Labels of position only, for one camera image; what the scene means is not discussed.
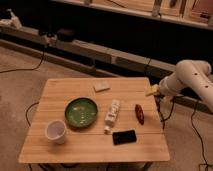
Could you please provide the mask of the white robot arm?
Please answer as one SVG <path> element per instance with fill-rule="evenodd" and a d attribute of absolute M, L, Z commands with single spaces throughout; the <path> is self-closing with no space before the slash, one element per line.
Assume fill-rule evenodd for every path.
<path fill-rule="evenodd" d="M 175 71 L 158 84 L 146 90 L 146 95 L 176 96 L 183 89 L 192 89 L 213 112 L 213 82 L 209 79 L 212 68 L 207 61 L 182 60 Z"/>

